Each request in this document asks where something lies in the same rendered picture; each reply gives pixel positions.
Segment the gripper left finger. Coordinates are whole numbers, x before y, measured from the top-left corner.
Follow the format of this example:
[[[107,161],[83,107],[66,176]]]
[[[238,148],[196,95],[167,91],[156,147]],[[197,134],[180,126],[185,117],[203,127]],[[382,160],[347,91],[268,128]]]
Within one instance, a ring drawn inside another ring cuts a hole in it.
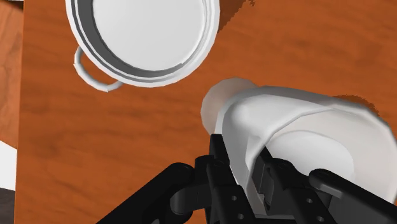
[[[211,135],[209,154],[196,158],[194,166],[171,164],[97,224],[185,224],[199,209],[207,224],[254,224],[220,134]]]

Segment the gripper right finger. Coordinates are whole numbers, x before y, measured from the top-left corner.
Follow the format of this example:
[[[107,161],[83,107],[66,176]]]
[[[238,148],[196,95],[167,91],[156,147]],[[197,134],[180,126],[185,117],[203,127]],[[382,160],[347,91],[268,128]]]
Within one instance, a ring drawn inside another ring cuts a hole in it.
[[[253,171],[268,220],[277,224],[397,224],[397,206],[326,169],[309,175],[262,149]]]

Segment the brown wooden table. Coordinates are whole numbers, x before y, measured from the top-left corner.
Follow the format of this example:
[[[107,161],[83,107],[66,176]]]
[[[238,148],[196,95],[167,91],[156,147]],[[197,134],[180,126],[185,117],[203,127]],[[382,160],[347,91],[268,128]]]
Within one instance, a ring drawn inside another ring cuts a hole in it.
[[[25,0],[15,224],[94,224],[173,162],[209,149],[222,79],[366,99],[397,137],[397,0],[221,0],[189,77],[104,93],[76,74],[64,0]]]

